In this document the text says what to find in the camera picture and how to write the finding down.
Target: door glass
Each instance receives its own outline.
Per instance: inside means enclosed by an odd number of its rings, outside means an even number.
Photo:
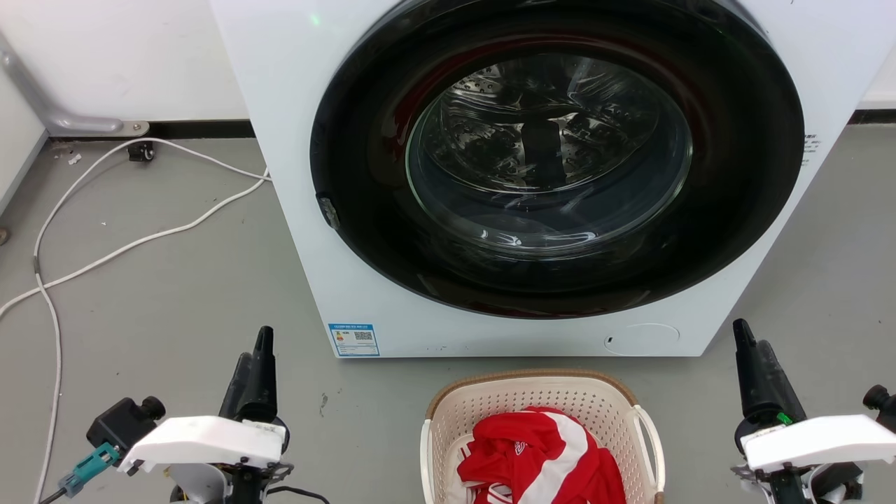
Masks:
[[[470,74],[411,133],[407,176],[456,239],[537,260],[595,253],[676,197],[691,158],[676,103],[620,65],[541,54]]]

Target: basket handle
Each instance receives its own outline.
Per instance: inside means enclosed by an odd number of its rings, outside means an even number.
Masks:
[[[653,479],[657,484],[657,492],[661,492],[666,487],[666,458],[663,456],[663,446],[659,442],[659,433],[656,426],[653,425],[650,415],[640,405],[636,404],[634,406],[634,413],[647,431],[647,437],[650,438],[650,448],[653,450],[653,462],[655,465],[653,467]],[[643,445],[642,430],[638,429],[637,431]]]
[[[430,460],[433,453],[432,447],[430,447],[432,440],[429,437],[431,422],[428,418],[423,421],[423,429],[420,431],[420,478],[423,483],[423,500],[426,504],[435,504],[433,475],[429,473],[429,469],[433,466],[432,460]]]

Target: laundry basket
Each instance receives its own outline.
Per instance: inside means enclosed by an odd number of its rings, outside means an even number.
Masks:
[[[555,408],[578,419],[619,464],[627,504],[662,504],[666,467],[650,416],[618,380],[581,369],[510,371],[463,379],[443,388],[426,410],[420,433],[426,504],[444,504],[446,486],[457,466],[452,463],[456,450],[471,439],[478,421],[527,406]],[[651,467],[650,449],[655,467]]]

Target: white wire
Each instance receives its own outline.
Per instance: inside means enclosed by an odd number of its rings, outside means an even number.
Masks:
[[[243,175],[247,175],[248,177],[252,177],[252,178],[258,178],[259,180],[258,180],[258,182],[255,182],[255,184],[252,185],[251,187],[249,187],[247,190],[245,190],[241,193],[237,193],[237,194],[221,201],[220,203],[214,205],[208,212],[204,213],[199,219],[196,219],[195,221],[190,222],[189,224],[186,224],[186,225],[183,225],[183,226],[180,226],[177,228],[173,228],[170,230],[158,232],[156,234],[138,239],[128,245],[125,245],[124,247],[121,247],[120,249],[116,250],[115,252],[112,252],[111,254],[104,256],[101,259],[90,263],[89,265],[84,266],[83,268],[81,268],[80,270],[78,270],[72,274],[68,274],[67,276],[64,276],[58,280],[44,284],[43,280],[40,277],[40,266],[39,266],[39,260],[38,260],[38,254],[40,251],[40,242],[41,242],[41,240],[43,240],[44,232],[47,230],[47,226],[49,226],[49,223],[53,220],[53,217],[56,216],[56,213],[59,211],[59,208],[63,205],[63,203],[65,203],[65,200],[68,199],[68,196],[71,195],[71,193],[78,186],[78,184],[80,184],[81,181],[84,180],[84,178],[87,177],[87,175],[90,174],[93,171],[93,169],[96,168],[101,162],[105,161],[106,158],[108,158],[113,153],[124,149],[126,146],[131,145],[132,143],[139,143],[139,142],[155,142],[155,143],[163,143],[165,145],[170,145],[171,147],[180,149],[181,151],[184,151],[184,152],[188,152],[188,153],[190,153],[194,156],[200,157],[204,160],[211,161],[211,162],[218,164],[226,169],[231,169],[237,173],[241,173]],[[124,143],[118,145],[116,148],[112,149],[111,151],[106,152],[105,154],[100,156],[100,158],[98,160],[96,160],[96,162],[94,162],[89,168],[87,168],[87,171],[85,171],[80,177],[78,177],[78,179],[74,181],[74,184],[72,184],[72,186],[69,187],[67,191],[65,191],[65,194],[59,200],[59,203],[57,203],[56,207],[53,208],[53,211],[50,212],[50,215],[47,217],[47,220],[44,222],[43,227],[40,228],[40,233],[38,233],[38,239],[34,244],[34,259],[33,259],[34,260],[34,268],[35,268],[34,277],[37,280],[38,288],[32,289],[31,291],[25,292],[22,295],[19,295],[19,296],[13,298],[12,300],[9,300],[6,304],[4,304],[0,308],[0,318],[2,318],[3,315],[6,313],[6,311],[9,310],[9,308],[12,308],[16,304],[18,304],[20,301],[26,300],[27,298],[40,292],[41,294],[43,294],[44,300],[47,302],[47,306],[50,309],[50,315],[53,318],[53,328],[56,332],[56,384],[55,384],[54,391],[53,391],[53,407],[50,412],[50,425],[49,425],[49,429],[47,432],[47,449],[44,452],[44,462],[43,462],[43,466],[40,470],[40,477],[38,479],[38,488],[34,495],[34,504],[39,504],[40,494],[43,492],[44,484],[47,482],[47,471],[49,470],[50,455],[53,451],[53,440],[56,435],[56,417],[58,416],[57,414],[59,411],[59,393],[62,388],[62,333],[59,330],[59,317],[56,313],[56,307],[53,306],[53,301],[50,299],[50,296],[47,293],[47,289],[50,287],[53,287],[55,285],[59,285],[60,283],[68,282],[69,280],[72,280],[73,278],[75,278],[77,276],[85,274],[85,273],[89,272],[90,270],[92,270],[93,268],[103,265],[103,264],[107,263],[108,261],[112,260],[113,258],[124,254],[124,252],[127,252],[131,248],[137,247],[139,245],[142,245],[143,243],[152,241],[154,239],[158,239],[158,238],[162,238],[164,236],[168,236],[171,234],[190,230],[190,229],[198,226],[200,223],[202,223],[203,221],[208,219],[213,213],[220,210],[224,205],[226,205],[232,201],[236,201],[237,199],[239,199],[243,196],[246,196],[249,193],[252,193],[258,187],[260,187],[261,184],[263,184],[266,180],[271,180],[268,177],[268,173],[269,172],[267,169],[264,171],[263,175],[256,175],[256,174],[250,173],[248,171],[243,171],[241,169],[234,168],[224,162],[218,161],[210,156],[198,153],[191,149],[187,149],[186,147],[183,147],[176,143],[171,143],[167,140],[161,140],[159,138],[138,138],[138,139],[129,140],[127,142],[124,142]]]

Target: washing machine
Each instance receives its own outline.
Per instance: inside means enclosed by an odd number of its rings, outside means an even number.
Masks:
[[[342,358],[700,355],[896,39],[892,0],[211,5]]]

